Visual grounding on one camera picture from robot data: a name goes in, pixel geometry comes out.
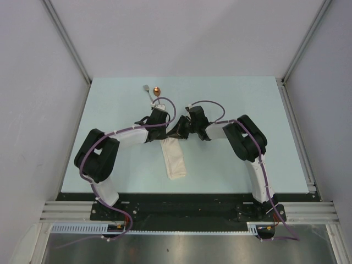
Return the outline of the white cloth napkin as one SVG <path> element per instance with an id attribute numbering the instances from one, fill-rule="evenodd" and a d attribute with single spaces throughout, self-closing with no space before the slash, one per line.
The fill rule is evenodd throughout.
<path id="1" fill-rule="evenodd" d="M 167 138 L 160 141 L 168 179 L 176 180 L 186 176 L 184 155 L 178 139 Z"/>

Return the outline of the silver fork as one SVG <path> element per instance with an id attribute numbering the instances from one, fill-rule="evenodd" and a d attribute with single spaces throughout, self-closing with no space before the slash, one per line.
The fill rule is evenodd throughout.
<path id="1" fill-rule="evenodd" d="M 143 89 L 146 91 L 146 93 L 147 93 L 147 95 L 148 95 L 150 101 L 153 102 L 153 98 L 152 98 L 152 96 L 151 96 L 151 94 L 150 94 L 150 87 L 149 87 L 148 85 L 144 85 L 144 86 L 143 86 Z"/>

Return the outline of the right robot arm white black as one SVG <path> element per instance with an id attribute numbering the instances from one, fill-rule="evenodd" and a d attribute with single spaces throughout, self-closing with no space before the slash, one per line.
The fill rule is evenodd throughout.
<path id="1" fill-rule="evenodd" d="M 196 134 L 202 141 L 226 139 L 235 155 L 246 163 L 254 198 L 254 215 L 261 221 L 273 215 L 278 201 L 266 172 L 265 153 L 267 139 L 248 115 L 238 119 L 210 122 L 201 106 L 187 109 L 188 115 L 179 118 L 177 124 L 167 132 L 169 138 L 187 139 Z"/>

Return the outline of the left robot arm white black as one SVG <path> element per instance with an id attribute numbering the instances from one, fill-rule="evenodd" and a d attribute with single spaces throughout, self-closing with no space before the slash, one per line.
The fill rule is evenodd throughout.
<path id="1" fill-rule="evenodd" d="M 103 204 L 102 213 L 111 220 L 122 212 L 119 194 L 112 186 L 110 175 L 118 150 L 166 138 L 166 127 L 171 121 L 165 105 L 158 104 L 149 116 L 137 121 L 130 129 L 105 134 L 92 129 L 74 158 L 74 166 L 81 177 L 89 182 L 96 199 Z"/>

